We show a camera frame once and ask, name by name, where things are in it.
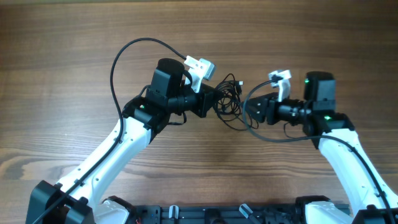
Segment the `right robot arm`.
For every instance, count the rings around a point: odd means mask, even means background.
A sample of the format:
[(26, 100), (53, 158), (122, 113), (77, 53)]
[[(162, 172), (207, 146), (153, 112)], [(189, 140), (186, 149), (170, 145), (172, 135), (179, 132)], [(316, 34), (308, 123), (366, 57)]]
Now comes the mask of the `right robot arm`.
[(274, 125), (285, 121), (302, 125), (304, 136), (281, 139), (282, 143), (310, 140), (332, 166), (349, 199), (352, 214), (337, 209), (322, 195), (296, 199), (295, 218), (300, 223), (397, 223), (397, 194), (384, 182), (361, 146), (355, 126), (336, 110), (336, 80), (329, 72), (306, 74), (302, 100), (290, 98), (288, 70), (276, 70), (265, 85), (277, 92), (243, 101), (243, 116)]

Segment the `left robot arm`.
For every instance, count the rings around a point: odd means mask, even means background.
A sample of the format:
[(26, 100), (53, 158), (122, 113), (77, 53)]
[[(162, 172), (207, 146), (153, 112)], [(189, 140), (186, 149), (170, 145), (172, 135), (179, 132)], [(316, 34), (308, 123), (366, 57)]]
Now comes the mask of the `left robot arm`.
[(151, 84), (119, 110), (119, 121), (106, 139), (54, 185), (41, 181), (33, 189), (26, 223), (131, 223), (135, 208), (103, 194), (126, 164), (166, 126), (171, 114), (191, 111), (204, 118), (221, 98), (210, 80), (215, 65), (187, 56), (183, 63), (162, 58)]

